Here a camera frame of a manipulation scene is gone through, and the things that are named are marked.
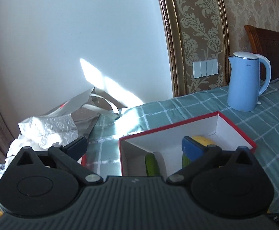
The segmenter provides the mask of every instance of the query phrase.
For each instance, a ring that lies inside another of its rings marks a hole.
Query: wooden headboard
[[[253,53],[261,54],[270,60],[272,78],[279,78],[279,33],[267,29],[244,26],[249,37]],[[261,79],[265,80],[266,70],[261,66]]]

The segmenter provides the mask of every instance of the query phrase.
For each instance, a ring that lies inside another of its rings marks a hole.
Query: blue kettle
[[[272,69],[270,61],[256,53],[235,52],[229,57],[231,76],[228,105],[238,111],[250,112],[257,105],[258,97],[269,85]],[[260,87],[260,63],[266,68],[266,79]]]

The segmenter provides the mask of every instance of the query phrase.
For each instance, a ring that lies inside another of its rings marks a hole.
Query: plaid tablecloth
[[[100,116],[90,137],[87,167],[100,174],[121,175],[120,137],[221,111],[258,145],[255,156],[275,188],[271,212],[279,213],[279,91],[270,85],[252,112],[240,112],[227,104],[228,87],[189,94],[166,101],[147,103],[122,111],[113,122]]]

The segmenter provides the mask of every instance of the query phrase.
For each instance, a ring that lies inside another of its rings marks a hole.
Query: kettle handle
[[[255,56],[257,56],[259,58],[259,62],[264,64],[265,68],[266,68],[266,78],[265,78],[265,82],[263,84],[263,86],[260,88],[259,90],[259,96],[265,92],[265,90],[267,89],[269,83],[270,83],[270,79],[272,77],[272,68],[270,66],[270,61],[268,60],[268,58],[266,58],[265,56],[262,56],[260,54],[254,53]]]

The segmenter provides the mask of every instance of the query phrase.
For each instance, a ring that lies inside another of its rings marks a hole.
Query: cucumber
[[[146,164],[147,176],[161,175],[160,174],[160,169],[159,169],[159,166],[158,166],[158,162],[155,159],[155,156],[154,156],[153,153],[148,153],[145,156],[145,164]]]
[[[182,168],[188,166],[191,163],[191,160],[183,153],[182,154]]]

